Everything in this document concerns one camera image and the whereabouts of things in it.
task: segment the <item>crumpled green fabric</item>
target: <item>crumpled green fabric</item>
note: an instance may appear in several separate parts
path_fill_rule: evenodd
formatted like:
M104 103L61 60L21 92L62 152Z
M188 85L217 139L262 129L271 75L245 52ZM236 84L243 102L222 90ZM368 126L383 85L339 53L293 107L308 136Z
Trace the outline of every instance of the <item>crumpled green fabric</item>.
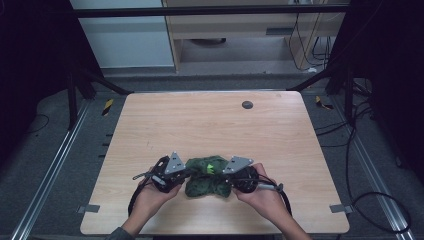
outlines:
M189 159L186 168L191 170L191 177L186 185L186 195L200 197L217 194L227 198L231 193L231 186L222 175L227 164L228 161L220 156Z

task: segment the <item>table surface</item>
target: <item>table surface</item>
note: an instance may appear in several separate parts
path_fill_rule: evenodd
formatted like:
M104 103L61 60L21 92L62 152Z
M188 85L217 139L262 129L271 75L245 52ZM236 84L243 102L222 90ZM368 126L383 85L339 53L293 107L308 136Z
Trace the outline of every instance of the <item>table surface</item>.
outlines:
M253 108L244 109L244 101ZM127 97L90 199L100 209L85 213L82 233L109 234L121 226L138 184L132 177L173 151L183 162L212 155L251 158L284 184L293 216L306 232L349 229L344 213L330 211L340 199L298 92L173 92ZM193 199L184 188L141 234L280 233L233 193Z

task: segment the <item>wall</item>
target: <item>wall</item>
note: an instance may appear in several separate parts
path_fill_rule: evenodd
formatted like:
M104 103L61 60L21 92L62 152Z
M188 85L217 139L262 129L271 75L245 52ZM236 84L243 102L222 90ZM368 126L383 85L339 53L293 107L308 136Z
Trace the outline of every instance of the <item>wall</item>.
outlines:
M74 9L162 7L160 0L71 0ZM102 69L173 67L164 17L80 19Z

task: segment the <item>metal frame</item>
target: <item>metal frame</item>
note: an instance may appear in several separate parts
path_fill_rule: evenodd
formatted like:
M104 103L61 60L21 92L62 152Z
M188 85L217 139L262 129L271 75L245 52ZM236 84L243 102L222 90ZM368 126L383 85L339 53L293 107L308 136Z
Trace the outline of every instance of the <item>metal frame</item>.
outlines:
M249 5L249 6L206 6L206 7L157 7L117 9L76 9L73 11L49 11L55 17L100 18L100 17L151 17L184 15L227 15L227 14L272 14L272 13L331 13L367 10L370 5L308 4L308 5Z
M44 176L43 181L40 184L37 192L34 195L29 207L27 208L24 216L19 221L19 224L12 233L11 239L24 240L27 239L32 227L34 226L35 221L37 220L38 215L40 214L41 209L44 206L44 203L49 196L49 193L53 187L53 184L59 175L60 169L62 168L63 163L65 162L66 157L74 143L74 140L84 122L84 119L87 115L88 108L90 106L91 100L84 100L83 105L81 106L79 112L79 118L76 122L73 129L69 130L59 147L59 150L56 153L56 156L47 170L46 175Z

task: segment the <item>person's arm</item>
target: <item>person's arm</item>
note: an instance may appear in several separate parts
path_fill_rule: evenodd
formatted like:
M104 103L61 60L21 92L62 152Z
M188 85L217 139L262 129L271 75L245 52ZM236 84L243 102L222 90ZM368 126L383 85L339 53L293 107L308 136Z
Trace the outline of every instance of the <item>person's arm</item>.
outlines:
M127 237L129 234L132 238L135 238L147 221L159 211L165 202L175 197L180 188L181 185L178 185L169 193L163 193L157 190L153 184L147 184L137 196L131 215L121 226L121 229L118 228L112 233L112 235L119 234L119 236L122 237L110 238L111 236L109 236L109 238L106 239L128 239L125 238L125 233L127 233Z
M258 163L253 167L259 174L267 176L262 164ZM240 201L249 204L262 217L273 223L287 240L311 239L289 214L278 192L260 188L252 193L242 193L236 189L233 189L233 191Z

